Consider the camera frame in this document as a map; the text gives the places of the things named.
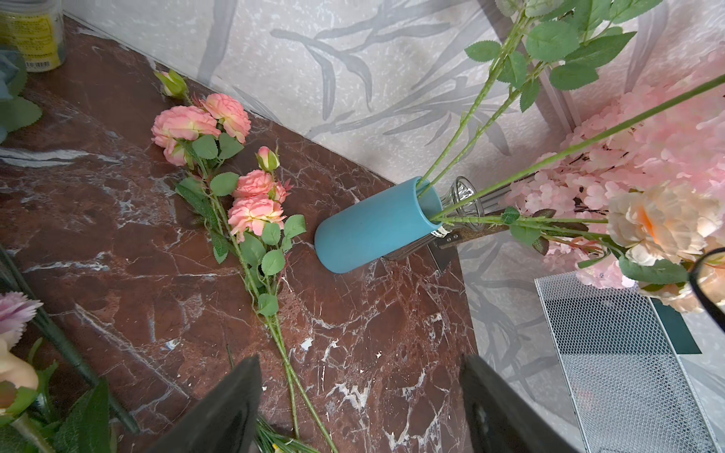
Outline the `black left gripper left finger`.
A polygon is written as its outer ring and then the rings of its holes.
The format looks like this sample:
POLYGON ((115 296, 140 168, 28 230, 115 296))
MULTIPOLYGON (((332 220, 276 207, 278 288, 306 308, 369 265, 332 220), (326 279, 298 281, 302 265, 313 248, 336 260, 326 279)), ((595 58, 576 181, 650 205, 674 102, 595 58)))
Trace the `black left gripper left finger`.
POLYGON ((256 436, 262 396, 257 356, 237 364, 150 452, 247 452, 256 436))

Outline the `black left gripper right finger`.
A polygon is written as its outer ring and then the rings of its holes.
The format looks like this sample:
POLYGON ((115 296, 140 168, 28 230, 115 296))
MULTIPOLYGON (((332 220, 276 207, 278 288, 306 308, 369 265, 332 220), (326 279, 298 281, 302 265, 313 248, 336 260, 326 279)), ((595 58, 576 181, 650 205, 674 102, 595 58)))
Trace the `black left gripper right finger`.
POLYGON ((466 422, 475 452, 574 452, 483 358, 468 355, 460 371, 466 422))

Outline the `large peach rose spray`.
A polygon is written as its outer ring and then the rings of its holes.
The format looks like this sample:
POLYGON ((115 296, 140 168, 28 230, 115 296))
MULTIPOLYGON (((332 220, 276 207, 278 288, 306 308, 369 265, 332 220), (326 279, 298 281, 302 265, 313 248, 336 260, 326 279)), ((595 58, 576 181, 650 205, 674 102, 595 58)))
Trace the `large peach rose spray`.
POLYGON ((544 160, 540 160, 540 162, 536 162, 533 166, 527 168, 524 171, 518 172, 515 175, 509 177, 509 179, 504 179, 492 186, 489 186, 486 189, 483 189, 482 191, 479 191, 473 196, 470 196, 470 198, 466 198, 462 202, 458 202, 447 209, 443 209, 443 211, 440 211, 440 213, 437 213, 432 217, 430 220, 434 223, 441 223, 444 222, 447 216, 450 213, 453 213, 453 211, 458 210, 460 207, 466 205, 466 203, 473 202, 475 200, 478 200, 482 197, 488 196, 489 194, 492 194, 493 192, 496 192, 502 188, 504 188, 507 185, 510 185, 512 183, 515 183, 521 179, 524 179, 525 177, 530 177, 539 170, 542 170, 548 166, 551 166, 555 164, 556 162, 560 162, 561 160, 564 160, 565 158, 576 155, 576 154, 582 154, 585 152, 585 150, 593 145, 596 145, 597 143, 603 142, 605 139, 608 139, 616 134, 619 134, 619 132, 623 132, 629 128, 632 128, 633 126, 638 125, 639 123, 642 123, 651 117, 667 111, 668 109, 671 109, 677 105, 680 105, 683 102, 687 102, 689 99, 699 96, 700 94, 704 94, 705 92, 708 92, 710 90, 713 90, 721 85, 724 84, 724 75, 719 75, 718 77, 715 77, 714 79, 704 82, 701 85, 684 92, 683 94, 680 94, 679 96, 675 96, 674 98, 671 98, 670 100, 663 102, 660 105, 657 105, 651 109, 648 109, 647 111, 644 111, 635 117, 632 117, 631 119, 628 119, 613 128, 609 128, 608 130, 605 130, 604 132, 594 136, 593 138, 583 141, 581 143, 576 143, 575 145, 572 145, 565 150, 550 156, 549 158, 546 158, 544 160))

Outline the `peach single rose stem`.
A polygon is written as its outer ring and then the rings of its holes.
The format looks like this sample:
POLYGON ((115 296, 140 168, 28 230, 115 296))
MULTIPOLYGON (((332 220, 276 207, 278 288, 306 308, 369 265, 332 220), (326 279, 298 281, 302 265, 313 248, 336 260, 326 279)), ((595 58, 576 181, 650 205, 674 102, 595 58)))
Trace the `peach single rose stem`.
POLYGON ((508 208, 445 223, 505 231, 543 255, 560 245, 573 255, 584 284, 636 290, 679 313, 724 316, 724 208, 687 185, 622 194, 602 219, 564 218, 552 209, 525 215, 508 208))

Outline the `pink rose spray stem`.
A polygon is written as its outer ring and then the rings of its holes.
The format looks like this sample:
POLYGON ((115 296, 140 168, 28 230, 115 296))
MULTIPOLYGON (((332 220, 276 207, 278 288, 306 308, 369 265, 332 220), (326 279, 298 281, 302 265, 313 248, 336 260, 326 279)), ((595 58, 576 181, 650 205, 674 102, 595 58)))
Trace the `pink rose spray stem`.
POLYGON ((534 89, 547 69, 562 62, 580 45, 579 32, 566 22, 566 17, 576 9, 569 1, 498 1, 496 8, 512 21, 511 28, 502 43, 479 41, 466 47, 469 60, 488 65, 486 79, 469 110, 461 116, 460 126, 449 143, 421 177, 430 183, 430 188, 472 151, 481 136, 489 132, 524 92, 534 89), (506 100, 476 126, 463 149, 451 157, 483 101, 497 84, 507 89, 506 100))

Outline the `peach rose spray stem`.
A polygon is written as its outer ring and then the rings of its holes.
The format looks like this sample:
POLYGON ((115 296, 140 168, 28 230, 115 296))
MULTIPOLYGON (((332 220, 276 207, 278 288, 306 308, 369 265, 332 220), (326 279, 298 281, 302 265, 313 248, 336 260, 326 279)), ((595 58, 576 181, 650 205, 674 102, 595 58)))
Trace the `peach rose spray stem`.
POLYGON ((634 37, 624 31, 623 24, 658 5, 638 0, 498 1, 498 11, 512 19, 513 26, 502 43, 479 41, 466 47, 472 62, 487 64, 487 78, 441 155, 415 185, 416 194, 431 192, 514 104, 520 111, 530 109, 542 90, 542 75, 551 75, 551 85, 560 91, 575 91, 597 81, 600 67, 617 57, 634 37), (506 99, 477 126, 463 149, 455 151, 498 83, 506 86, 506 99))

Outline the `clear glass vase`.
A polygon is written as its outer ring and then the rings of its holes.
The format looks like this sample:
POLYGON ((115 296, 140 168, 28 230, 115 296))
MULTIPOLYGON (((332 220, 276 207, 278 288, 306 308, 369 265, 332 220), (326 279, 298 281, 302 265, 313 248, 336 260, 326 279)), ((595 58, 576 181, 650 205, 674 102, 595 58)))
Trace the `clear glass vase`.
MULTIPOLYGON (((447 209, 449 206, 467 200, 475 192, 476 189, 468 179, 465 177, 457 177, 451 184, 447 194, 441 198, 443 208, 447 209)), ((470 201, 455 211, 454 214, 460 218, 480 217, 483 215, 483 205, 481 205, 480 200, 470 201)), ((455 245, 456 242, 462 241, 466 237, 466 234, 472 235, 482 230, 482 224, 473 224, 470 222, 445 224, 434 233, 420 238, 409 245, 405 245, 405 247, 400 247, 398 250, 385 255, 384 258, 385 260, 403 260, 423 247, 429 247, 430 245, 435 245, 436 247, 455 245)))

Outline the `teal ceramic vase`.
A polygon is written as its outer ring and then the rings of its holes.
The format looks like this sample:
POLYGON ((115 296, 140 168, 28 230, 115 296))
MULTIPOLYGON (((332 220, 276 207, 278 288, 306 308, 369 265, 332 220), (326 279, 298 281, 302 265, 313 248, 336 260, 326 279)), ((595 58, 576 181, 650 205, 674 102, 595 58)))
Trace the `teal ceramic vase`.
POLYGON ((317 258, 332 273, 348 273, 432 234, 441 211, 430 183, 414 177, 324 220, 315 232, 317 258))

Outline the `lilac carnation stem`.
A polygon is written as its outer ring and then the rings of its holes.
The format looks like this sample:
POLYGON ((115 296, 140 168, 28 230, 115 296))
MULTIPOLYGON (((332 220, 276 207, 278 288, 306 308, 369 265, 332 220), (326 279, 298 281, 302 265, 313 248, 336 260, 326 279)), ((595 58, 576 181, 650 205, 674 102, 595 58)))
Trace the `lilac carnation stem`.
POLYGON ((13 349, 22 339, 26 326, 43 307, 40 300, 29 298, 22 292, 10 292, 1 296, 1 339, 8 349, 13 349))

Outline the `pink cherry blossom tree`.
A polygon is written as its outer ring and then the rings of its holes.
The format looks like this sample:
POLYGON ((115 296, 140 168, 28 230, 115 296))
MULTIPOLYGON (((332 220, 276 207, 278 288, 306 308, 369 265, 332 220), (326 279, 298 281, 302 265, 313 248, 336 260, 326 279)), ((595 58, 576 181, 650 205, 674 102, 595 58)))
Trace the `pink cherry blossom tree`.
POLYGON ((532 215, 602 219, 615 197, 687 185, 724 208, 724 89, 695 96, 515 183, 508 204, 532 215))

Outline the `blue-grey rose bunch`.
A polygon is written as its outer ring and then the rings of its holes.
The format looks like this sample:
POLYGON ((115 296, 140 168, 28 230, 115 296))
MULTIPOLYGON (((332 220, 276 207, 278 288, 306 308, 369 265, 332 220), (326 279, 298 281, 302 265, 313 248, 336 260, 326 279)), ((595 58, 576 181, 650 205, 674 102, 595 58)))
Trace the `blue-grey rose bunch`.
POLYGON ((22 97, 28 82, 26 62, 21 52, 12 46, 1 45, 1 141, 11 132, 37 123, 42 109, 22 97))

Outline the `small yellow lidded jar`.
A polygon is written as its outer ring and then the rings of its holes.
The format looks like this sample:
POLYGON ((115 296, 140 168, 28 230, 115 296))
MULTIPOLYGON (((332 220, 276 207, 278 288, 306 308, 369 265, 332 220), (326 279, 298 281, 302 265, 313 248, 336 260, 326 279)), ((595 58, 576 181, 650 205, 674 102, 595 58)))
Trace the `small yellow lidded jar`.
POLYGON ((62 66, 66 58, 62 2, 2 0, 1 43, 20 51, 30 73, 62 66))

